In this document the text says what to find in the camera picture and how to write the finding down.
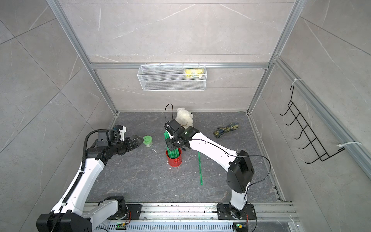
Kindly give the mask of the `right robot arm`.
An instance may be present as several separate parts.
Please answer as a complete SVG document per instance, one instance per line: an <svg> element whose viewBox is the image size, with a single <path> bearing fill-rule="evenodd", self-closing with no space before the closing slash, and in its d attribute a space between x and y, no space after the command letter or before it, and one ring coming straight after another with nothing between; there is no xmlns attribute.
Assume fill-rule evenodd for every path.
<svg viewBox="0 0 371 232"><path fill-rule="evenodd" d="M218 163L227 172L227 185L231 188L229 204L217 204L220 212L219 219L256 219L257 216L252 205L248 204L247 193L250 186L263 182L271 172L269 165L268 174L259 181L252 182L255 173L251 156L241 150L239 152L225 148L207 138L194 127L184 128L175 119L165 122L164 126L168 138L165 139L170 151L186 148L200 152Z"/></svg>

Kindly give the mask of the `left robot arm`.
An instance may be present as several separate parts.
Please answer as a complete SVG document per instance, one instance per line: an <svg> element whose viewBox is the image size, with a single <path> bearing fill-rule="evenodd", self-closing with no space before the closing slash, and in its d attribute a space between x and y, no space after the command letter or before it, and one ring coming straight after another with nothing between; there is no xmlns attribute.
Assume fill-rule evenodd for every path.
<svg viewBox="0 0 371 232"><path fill-rule="evenodd" d="M36 227L40 232L91 232L108 218L130 217L122 196L107 197L93 210L84 213L88 195L109 159L138 148L144 139L125 137L126 127L93 130L83 143L82 161L71 184L47 214L41 214Z"/></svg>

